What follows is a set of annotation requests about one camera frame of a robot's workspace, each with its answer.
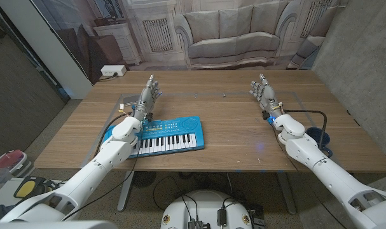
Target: blue object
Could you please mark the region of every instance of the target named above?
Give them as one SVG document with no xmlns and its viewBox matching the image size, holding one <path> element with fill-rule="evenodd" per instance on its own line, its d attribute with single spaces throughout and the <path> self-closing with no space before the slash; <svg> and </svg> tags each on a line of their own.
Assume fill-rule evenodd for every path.
<svg viewBox="0 0 386 229">
<path fill-rule="evenodd" d="M 310 127 L 306 130 L 306 134 L 308 134 L 310 137 L 312 137 L 317 144 L 320 143 L 320 137 L 321 137 L 322 129 L 317 127 Z M 328 153 L 328 157 L 331 158 L 333 155 L 333 152 L 331 149 L 327 147 L 328 143 L 330 143 L 330 136 L 325 132 L 322 136 L 322 142 L 321 142 L 321 150 L 324 150 Z"/>
<path fill-rule="evenodd" d="M 115 126 L 116 125 L 111 125 L 107 129 L 102 142 L 106 141 L 112 135 L 112 129 L 114 129 Z M 175 135 L 184 135 L 184 134 L 195 134 L 197 147 L 173 149 L 173 150 L 154 152 L 154 153 L 143 153 L 143 154 L 139 153 L 139 156 L 162 155 L 167 153 L 178 153 L 182 151 L 204 149 L 204 138 L 203 138 L 203 130 L 201 127 L 200 117 L 190 116 L 190 117 L 176 118 L 174 120 L 151 121 L 143 127 L 142 140 L 175 136 Z M 139 138 L 139 140 L 141 139 L 140 132 L 136 133 L 136 136 Z M 129 158 L 134 158 L 134 157 L 136 157 L 136 155 L 131 154 L 129 156 Z"/>
</svg>

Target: blue toy keyboard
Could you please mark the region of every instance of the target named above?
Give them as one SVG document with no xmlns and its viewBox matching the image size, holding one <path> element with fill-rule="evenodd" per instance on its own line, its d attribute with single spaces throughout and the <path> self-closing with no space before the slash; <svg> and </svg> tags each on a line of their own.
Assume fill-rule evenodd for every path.
<svg viewBox="0 0 386 229">
<path fill-rule="evenodd" d="M 112 135 L 115 125 L 108 128 L 104 140 Z M 174 120 L 155 120 L 143 128 L 142 140 L 134 146 L 129 158 L 162 155 L 204 149 L 203 130 L 198 116 L 176 118 Z"/>
</svg>

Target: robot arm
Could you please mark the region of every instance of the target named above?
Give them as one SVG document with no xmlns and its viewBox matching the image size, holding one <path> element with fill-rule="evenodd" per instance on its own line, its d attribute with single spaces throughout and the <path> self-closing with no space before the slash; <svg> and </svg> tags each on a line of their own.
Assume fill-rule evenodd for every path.
<svg viewBox="0 0 386 229">
<path fill-rule="evenodd" d="M 360 183 L 347 171 L 329 159 L 317 147 L 317 143 L 305 133 L 304 126 L 281 109 L 275 93 L 265 77 L 262 84 L 252 82 L 253 94 L 263 112 L 279 134 L 279 141 L 286 145 L 287 154 L 308 167 L 336 197 L 358 228 L 386 228 L 386 191 Z"/>
<path fill-rule="evenodd" d="M 101 146 L 97 156 L 78 171 L 65 185 L 56 190 L 27 199 L 5 215 L 0 223 L 24 220 L 62 221 L 78 216 L 78 209 L 84 206 L 107 173 L 124 162 L 137 142 L 135 135 L 142 129 L 142 122 L 153 110 L 158 93 L 158 82 L 152 75 L 146 83 L 136 106 L 134 116 L 126 117 L 115 126 L 112 136 Z"/>
</svg>

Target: printed backdrop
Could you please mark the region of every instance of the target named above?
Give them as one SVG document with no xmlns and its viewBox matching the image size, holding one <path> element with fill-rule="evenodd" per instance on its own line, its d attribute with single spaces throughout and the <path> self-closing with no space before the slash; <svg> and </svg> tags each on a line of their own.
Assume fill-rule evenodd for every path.
<svg viewBox="0 0 386 229">
<path fill-rule="evenodd" d="M 95 83 L 130 70 L 309 69 L 340 0 L 33 0 Z"/>
</svg>

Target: gray concrete wall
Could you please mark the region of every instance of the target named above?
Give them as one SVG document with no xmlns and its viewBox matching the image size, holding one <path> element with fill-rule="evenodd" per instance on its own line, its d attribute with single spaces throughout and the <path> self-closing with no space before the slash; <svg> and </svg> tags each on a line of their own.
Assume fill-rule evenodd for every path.
<svg viewBox="0 0 386 229">
<path fill-rule="evenodd" d="M 340 9 L 312 70 L 386 154 L 386 0 Z"/>
</svg>

